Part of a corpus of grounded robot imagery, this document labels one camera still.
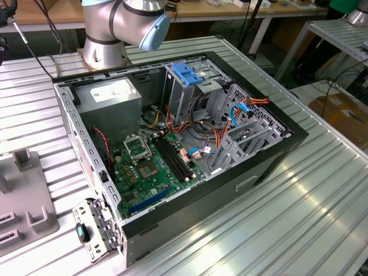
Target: desk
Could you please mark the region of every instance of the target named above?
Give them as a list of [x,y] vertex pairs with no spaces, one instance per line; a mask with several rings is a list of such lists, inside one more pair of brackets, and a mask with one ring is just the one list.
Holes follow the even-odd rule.
[[[177,22],[193,21],[217,21],[217,20],[235,20],[244,19],[247,9],[241,9],[233,4],[225,4],[217,7],[207,1],[201,2],[181,2],[178,4]],[[315,10],[300,10],[289,4],[286,7],[279,3],[271,4],[268,9],[260,9],[256,18],[262,18],[262,23],[250,49],[250,53],[255,53],[262,41],[263,36],[275,17],[299,17],[325,15],[327,9],[319,8]],[[168,11],[171,22],[174,21],[174,13]],[[58,0],[49,11],[51,20],[58,29],[82,29],[85,27],[83,9],[79,0]],[[41,12],[31,13],[29,11],[18,10],[15,16],[18,24],[24,32],[37,30],[49,30],[45,17]],[[2,33],[15,32],[13,26],[8,26],[0,30]]]
[[[133,63],[215,51],[309,136],[260,185],[124,271],[109,254],[91,265],[71,209],[91,196],[68,141],[52,83],[34,59],[0,67],[0,155],[40,156],[60,229],[0,258],[4,275],[354,275],[368,257],[368,156],[226,40],[126,49]],[[85,72],[75,54],[54,56],[60,75]],[[41,57],[50,73],[53,62]]]

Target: slotted aluminum surface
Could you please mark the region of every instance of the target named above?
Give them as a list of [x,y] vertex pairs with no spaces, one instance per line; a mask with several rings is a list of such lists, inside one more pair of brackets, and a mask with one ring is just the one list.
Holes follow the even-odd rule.
[[[0,154],[24,146],[39,153],[60,223],[0,258],[0,275],[354,275],[368,257],[367,156],[225,40],[128,47],[134,63],[203,51],[217,52],[309,136],[263,184],[125,271],[117,254],[92,266],[75,233],[71,209],[90,191],[51,82],[32,59],[0,67]],[[77,54],[55,59],[62,75],[85,71]]]
[[324,20],[312,22],[309,29],[354,59],[360,62],[368,59],[368,51],[362,47],[363,42],[368,41],[368,26],[352,26],[345,20]]

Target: blue cable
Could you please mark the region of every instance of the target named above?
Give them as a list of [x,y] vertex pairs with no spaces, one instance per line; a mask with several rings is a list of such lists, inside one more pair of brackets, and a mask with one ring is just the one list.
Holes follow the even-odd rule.
[[237,103],[236,105],[234,105],[234,106],[231,108],[231,111],[230,111],[230,119],[231,119],[232,123],[234,124],[234,126],[237,128],[237,122],[235,121],[235,118],[234,118],[234,115],[233,115],[233,113],[234,113],[234,109],[235,109],[235,108],[240,108],[240,109],[242,109],[245,113],[248,113],[249,111],[251,111],[251,109],[250,109],[250,108],[248,108],[248,106],[246,106],[244,102],[242,102],[241,104],[238,104],[238,103]]
[[192,156],[196,151],[202,151],[201,149],[199,148],[192,148],[190,151],[189,151],[189,155]]
[[192,148],[190,151],[189,151],[189,155],[192,156],[192,154],[194,154],[196,151],[199,151],[200,149],[199,148]]

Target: green motherboard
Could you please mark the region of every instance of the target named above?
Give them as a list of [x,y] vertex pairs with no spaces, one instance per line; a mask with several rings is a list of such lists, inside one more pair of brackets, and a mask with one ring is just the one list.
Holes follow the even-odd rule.
[[[165,134],[165,143],[171,148],[156,148],[154,138],[146,139],[147,145],[152,153],[151,159],[140,159],[136,164],[132,163],[127,148],[123,145],[113,151],[115,155],[115,186],[121,195],[121,202],[118,210],[123,218],[147,209],[164,198],[201,181],[204,175],[195,162],[182,162],[182,165],[190,171],[190,178],[185,181],[179,179],[174,174],[173,166],[169,166],[166,160],[170,161],[173,155],[171,152],[182,159],[180,150],[183,148],[181,143],[171,132]],[[138,154],[142,151],[141,143],[135,142],[129,145],[131,154]]]

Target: expansion slot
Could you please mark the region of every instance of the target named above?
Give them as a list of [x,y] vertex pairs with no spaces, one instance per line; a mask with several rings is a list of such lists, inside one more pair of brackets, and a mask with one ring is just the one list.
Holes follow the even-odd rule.
[[151,197],[151,198],[149,198],[149,199],[147,199],[147,200],[145,200],[145,201],[143,201],[143,202],[141,202],[141,203],[139,203],[139,204],[137,204],[137,205],[135,205],[135,206],[133,206],[133,207],[129,208],[129,212],[130,212],[130,213],[133,213],[133,212],[138,211],[138,210],[140,210],[140,209],[142,209],[142,208],[145,208],[146,206],[148,206],[148,205],[150,205],[150,204],[154,203],[154,202],[155,202],[155,201],[157,201],[157,200],[160,200],[160,199],[164,198],[164,197],[166,196],[166,194],[167,194],[167,193],[168,193],[172,188],[173,188],[173,187],[172,187],[172,186],[170,186],[170,187],[168,187],[167,189],[165,189],[164,191],[162,191],[162,192],[158,193],[157,195],[154,195],[153,197]]
[[153,144],[165,160],[171,171],[177,177],[179,182],[188,181],[190,178],[190,171],[185,166],[184,162],[179,158],[175,149],[163,136],[155,137],[152,139]]

